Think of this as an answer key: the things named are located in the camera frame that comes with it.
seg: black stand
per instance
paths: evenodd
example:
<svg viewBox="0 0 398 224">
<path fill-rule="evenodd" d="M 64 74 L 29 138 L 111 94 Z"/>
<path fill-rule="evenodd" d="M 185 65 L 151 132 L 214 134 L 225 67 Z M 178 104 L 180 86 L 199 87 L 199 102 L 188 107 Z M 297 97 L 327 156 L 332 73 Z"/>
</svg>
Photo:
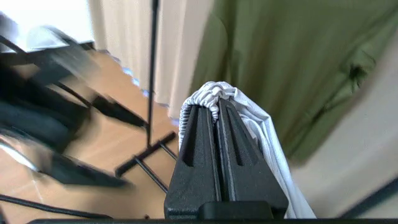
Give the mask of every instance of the black stand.
<svg viewBox="0 0 398 224">
<path fill-rule="evenodd" d="M 148 106 L 148 125 L 147 130 L 147 147 L 138 156 L 134 155 L 132 159 L 126 161 L 120 165 L 116 171 L 116 177 L 121 177 L 129 169 L 135 165 L 141 166 L 141 168 L 151 177 L 151 179 L 165 192 L 167 193 L 167 186 L 156 176 L 156 174 L 148 167 L 144 162 L 144 159 L 150 156 L 159 148 L 164 149 L 173 159 L 177 159 L 177 156 L 166 146 L 170 141 L 173 141 L 176 137 L 175 132 L 171 132 L 166 135 L 163 139 L 157 141 L 153 146 L 150 144 L 150 137 L 152 131 L 152 110 L 153 110 L 153 92 L 154 92 L 154 73 L 155 73 L 155 55 L 156 55 L 156 28 L 157 28 L 157 15 L 159 8 L 159 0 L 153 0 L 152 2 L 152 37 L 150 42 L 150 69 L 149 69 L 149 106 Z"/>
</svg>

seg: white garment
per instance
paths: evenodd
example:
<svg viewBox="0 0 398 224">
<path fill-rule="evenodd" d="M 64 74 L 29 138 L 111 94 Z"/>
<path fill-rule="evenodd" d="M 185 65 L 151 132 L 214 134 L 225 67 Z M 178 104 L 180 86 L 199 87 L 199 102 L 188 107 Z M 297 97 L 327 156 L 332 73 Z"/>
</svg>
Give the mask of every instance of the white garment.
<svg viewBox="0 0 398 224">
<path fill-rule="evenodd" d="M 181 147 L 192 105 L 210 109 L 213 122 L 218 119 L 220 98 L 229 100 L 238 111 L 272 173 L 289 200 L 285 218 L 316 218 L 308 202 L 296 186 L 290 174 L 286 158 L 280 146 L 271 117 L 242 91 L 226 82 L 207 82 L 188 97 L 182 105 L 179 125 L 179 146 Z"/>
</svg>

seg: green shirt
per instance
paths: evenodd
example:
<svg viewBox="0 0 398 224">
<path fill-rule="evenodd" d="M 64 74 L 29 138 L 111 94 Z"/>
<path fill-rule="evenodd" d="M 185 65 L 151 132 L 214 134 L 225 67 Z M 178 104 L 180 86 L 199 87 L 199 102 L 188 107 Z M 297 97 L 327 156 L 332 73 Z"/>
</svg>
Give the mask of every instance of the green shirt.
<svg viewBox="0 0 398 224">
<path fill-rule="evenodd" d="M 398 1 L 215 0 L 191 92 L 238 87 L 302 162 L 345 112 L 398 24 Z"/>
</svg>

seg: floor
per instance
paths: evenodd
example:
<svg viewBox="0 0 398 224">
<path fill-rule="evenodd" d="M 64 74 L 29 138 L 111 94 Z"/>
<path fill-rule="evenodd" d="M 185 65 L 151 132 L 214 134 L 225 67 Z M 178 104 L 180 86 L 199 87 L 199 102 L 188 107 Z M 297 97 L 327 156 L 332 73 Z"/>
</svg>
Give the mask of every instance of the floor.
<svg viewBox="0 0 398 224">
<path fill-rule="evenodd" d="M 121 67 L 105 54 L 95 53 L 99 65 L 90 86 L 96 91 L 109 95 L 146 118 L 147 98 L 131 83 Z M 113 173 L 115 167 L 131 155 L 144 149 L 146 134 L 142 129 L 125 126 L 99 114 L 94 116 L 94 125 L 86 137 L 71 145 L 69 154 L 99 169 Z M 178 132 L 167 117 L 167 109 L 154 105 L 153 138 Z M 178 142 L 169 143 L 177 153 Z M 56 207 L 71 208 L 87 212 L 103 213 L 114 218 L 163 218 L 165 194 L 139 167 L 124 176 L 134 184 L 131 189 L 115 190 L 97 187 L 66 187 L 58 182 L 33 174 L 24 166 L 0 151 L 0 194 L 45 203 Z M 163 150 L 157 151 L 146 163 L 168 185 L 175 161 Z M 76 218 L 66 215 L 42 212 L 6 202 L 0 202 L 9 223 L 26 223 L 37 218 Z"/>
</svg>

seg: cable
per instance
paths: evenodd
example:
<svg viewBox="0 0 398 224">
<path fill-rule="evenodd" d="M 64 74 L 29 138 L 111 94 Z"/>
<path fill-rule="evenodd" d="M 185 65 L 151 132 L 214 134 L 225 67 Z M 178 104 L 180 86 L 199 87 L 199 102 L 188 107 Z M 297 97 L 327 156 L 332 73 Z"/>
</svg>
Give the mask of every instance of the cable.
<svg viewBox="0 0 398 224">
<path fill-rule="evenodd" d="M 71 209 L 66 209 L 66 208 L 57 208 L 57 207 L 44 205 L 44 204 L 37 203 L 37 202 L 31 202 L 31 201 L 24 200 L 24 199 L 14 198 L 14 197 L 10 197 L 10 196 L 7 196 L 7 195 L 2 195 L 2 194 L 0 194 L 0 200 L 4 201 L 4 202 L 14 203 L 14 204 L 17 204 L 17 205 L 22 205 L 22 206 L 25 206 L 25 207 L 39 209 L 39 210 L 42 210 L 42 211 L 45 211 L 45 212 L 59 213 L 59 214 L 65 214 L 65 215 L 73 215 L 73 216 L 85 217 L 85 218 L 107 218 L 107 219 L 113 219 L 109 215 L 90 213 L 90 212 L 81 212 L 81 211 L 78 211 L 78 210 L 71 210 Z"/>
</svg>

